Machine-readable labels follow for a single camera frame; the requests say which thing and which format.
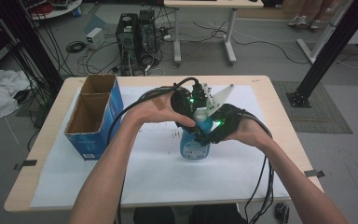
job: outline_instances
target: blue spray bottle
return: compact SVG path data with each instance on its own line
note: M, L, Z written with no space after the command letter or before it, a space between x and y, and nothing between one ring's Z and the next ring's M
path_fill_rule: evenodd
M194 113L194 120L197 125L206 134L211 132L213 121L206 114L206 110L200 109ZM180 153L186 159L201 160L208 156L211 144L202 146L199 142L194 141L196 136L193 133L188 133L183 130L182 139L180 142Z

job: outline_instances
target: table leg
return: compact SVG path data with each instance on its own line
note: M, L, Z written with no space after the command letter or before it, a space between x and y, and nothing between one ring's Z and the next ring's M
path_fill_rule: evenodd
M238 10L237 8L232 8L232 10L231 10L229 26L228 26L228 30L227 30L227 36L225 36L225 46L226 46L228 58L229 58L229 61L231 62L231 64L234 64L237 61L237 59L235 58L234 50L231 46L231 41L230 41L231 35L232 35L232 30L234 28L235 15L237 14L237 10Z
M175 39L173 41L173 53L174 53L174 61L180 65L182 61L182 56L180 52L180 37L179 37L179 15L178 15L179 8L175 9L174 17L175 17Z

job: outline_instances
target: blue cardboard box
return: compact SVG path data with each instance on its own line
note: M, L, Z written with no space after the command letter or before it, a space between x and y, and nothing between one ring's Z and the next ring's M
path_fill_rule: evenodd
M115 75L89 75L77 98L65 129L65 136L84 160L98 160L107 146L107 135L114 119L123 110ZM121 119L112 131L111 139Z

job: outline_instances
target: shoe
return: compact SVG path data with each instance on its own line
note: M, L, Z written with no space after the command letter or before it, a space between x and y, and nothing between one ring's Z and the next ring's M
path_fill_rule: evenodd
M311 30L316 30L316 29L319 29L319 23L321 21L318 21L318 20L311 20L309 23L308 23L308 26L310 27Z
M300 25L305 25L306 23L306 16L295 16L292 20L290 20L289 22L287 22L288 26L300 26Z

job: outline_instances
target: hand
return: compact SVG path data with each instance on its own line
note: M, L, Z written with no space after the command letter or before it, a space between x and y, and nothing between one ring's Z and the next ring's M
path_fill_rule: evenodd
M226 140L238 140L251 147L261 148L271 138L256 121L242 119L238 129L230 134Z
M194 127L196 122L176 113L171 107L173 91L142 102L127 112L126 117L138 120L141 124L149 122L176 121L187 127Z

